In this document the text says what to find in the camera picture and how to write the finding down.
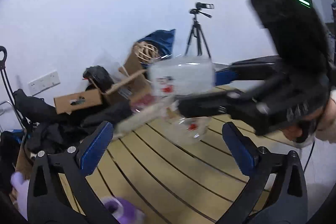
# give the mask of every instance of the wooden surface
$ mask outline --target wooden surface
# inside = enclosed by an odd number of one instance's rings
[[[170,142],[164,123],[152,121],[112,142],[86,179],[99,198],[114,195],[133,203],[145,213],[145,223],[214,223],[248,180],[222,140],[221,127],[227,121],[226,115],[211,118],[203,140],[192,145]],[[257,146],[276,153],[293,149],[280,132],[257,137],[247,124],[234,123]],[[61,180],[71,205],[83,213],[65,177]],[[264,190],[254,211],[262,208],[268,194]]]

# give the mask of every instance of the tripod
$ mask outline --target tripod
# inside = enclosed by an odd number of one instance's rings
[[[185,50],[185,54],[184,55],[187,55],[187,53],[189,51],[189,47],[190,47],[190,44],[191,44],[192,37],[196,37],[196,40],[197,40],[197,55],[202,55],[202,44],[201,44],[201,37],[200,37],[200,34],[201,34],[202,38],[203,38],[203,41],[204,41],[204,44],[205,44],[205,47],[207,49],[209,58],[211,59],[211,55],[210,55],[208,44],[207,44],[207,42],[205,40],[205,37],[204,37],[203,31],[202,31],[201,25],[197,21],[197,15],[199,13],[201,13],[201,14],[205,15],[208,18],[212,18],[212,16],[208,15],[206,13],[201,12],[199,9],[191,9],[189,11],[189,13],[192,14],[192,15],[194,15],[194,18],[193,18],[194,22],[193,22],[193,25],[191,27],[191,31],[190,31],[190,35],[189,35],[189,40],[188,40],[188,44],[187,44],[187,49]]]

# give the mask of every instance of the tripod leg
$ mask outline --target tripod leg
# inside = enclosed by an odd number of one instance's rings
[[[201,44],[201,37],[200,37],[200,29],[201,26],[199,24],[196,25],[196,39],[197,39],[197,55],[202,55],[202,44]]]
[[[202,31],[201,25],[199,25],[199,30],[200,30],[201,35],[203,37],[205,47],[207,48],[207,52],[208,52],[209,58],[211,59],[211,54],[210,54],[210,51],[209,51],[209,47],[208,47],[208,44],[207,44],[207,42],[205,40],[205,37],[204,37],[203,31]]]
[[[191,31],[190,31],[190,35],[189,35],[189,39],[188,39],[188,43],[187,43],[187,48],[185,49],[184,56],[186,56],[188,51],[189,51],[189,47],[190,47],[190,43],[191,43],[191,39],[192,39],[193,35],[194,35],[194,25],[191,26]]]

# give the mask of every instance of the power socket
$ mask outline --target power socket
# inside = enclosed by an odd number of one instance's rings
[[[45,76],[42,76],[36,80],[28,83],[28,88],[31,95],[36,95],[43,90],[51,88],[60,84],[57,71],[53,71]]]

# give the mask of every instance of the purple object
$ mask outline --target purple object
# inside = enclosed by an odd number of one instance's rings
[[[127,200],[108,197],[102,203],[120,224],[143,224],[144,213]]]

